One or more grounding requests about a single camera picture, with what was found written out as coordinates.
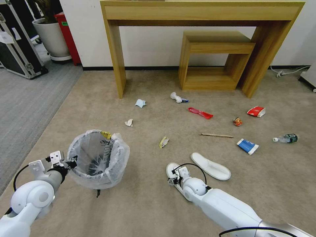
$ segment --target white wall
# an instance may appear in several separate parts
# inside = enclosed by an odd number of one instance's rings
[[[84,67],[112,66],[99,0],[60,0]],[[316,0],[307,0],[273,65],[316,61]],[[233,29],[248,37],[254,27],[120,27],[125,66],[178,66],[187,29]],[[190,65],[223,65],[225,55],[196,56]]]

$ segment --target trash bag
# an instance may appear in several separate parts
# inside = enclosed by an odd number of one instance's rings
[[[68,149],[68,161],[77,157],[77,167],[69,174],[87,188],[111,188],[121,181],[129,152],[119,133],[88,130],[76,137]]]

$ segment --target white plant pot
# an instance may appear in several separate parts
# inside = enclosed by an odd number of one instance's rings
[[[58,23],[42,24],[45,18],[34,20],[32,23],[40,36],[50,58],[56,61],[71,59],[68,47]]]

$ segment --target carpet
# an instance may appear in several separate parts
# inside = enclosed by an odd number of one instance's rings
[[[48,74],[29,80],[0,69],[0,194],[82,73],[72,62],[53,63],[42,44],[35,47]]]
[[[88,129],[119,132],[131,153],[122,181],[96,191],[66,177],[54,207],[32,225],[31,236],[218,236],[221,229],[174,187],[167,183],[166,165],[191,162],[199,152],[231,171],[228,181],[207,176],[208,185],[220,188],[250,205],[263,220],[291,223],[316,235],[316,112],[315,94],[297,81],[299,74],[280,79],[268,71],[254,97],[235,91],[181,91],[176,71],[127,71],[123,99],[118,99],[113,71],[84,72],[35,144],[24,165],[50,152],[68,150],[73,139]],[[177,104],[175,91],[190,100]],[[147,101],[142,109],[137,99]],[[254,106],[266,108],[255,118],[246,114]],[[188,107],[213,113],[206,120]],[[240,117],[243,125],[232,121]],[[133,127],[124,122],[133,118]],[[232,135],[234,138],[199,136],[199,133]],[[272,138],[296,133],[293,144]],[[169,143],[159,148],[163,136]],[[236,143],[247,139],[259,145],[248,155]],[[194,167],[192,176],[203,178]],[[33,180],[29,170],[17,186]],[[5,212],[13,194],[12,183],[0,198]]]

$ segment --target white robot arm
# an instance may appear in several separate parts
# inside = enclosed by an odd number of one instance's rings
[[[55,198],[55,194],[64,181],[68,170],[76,166],[75,160],[62,163],[60,151],[50,154],[44,164],[41,160],[29,163],[35,181],[19,187],[11,198],[11,208],[0,219],[0,237],[28,237],[31,224],[35,219],[45,216]]]
[[[192,178],[185,166],[170,163],[166,172],[169,184],[221,226],[225,230],[222,234],[230,232],[231,236],[238,237],[313,237],[290,224],[264,222],[246,203],[220,189],[210,188],[198,178]]]

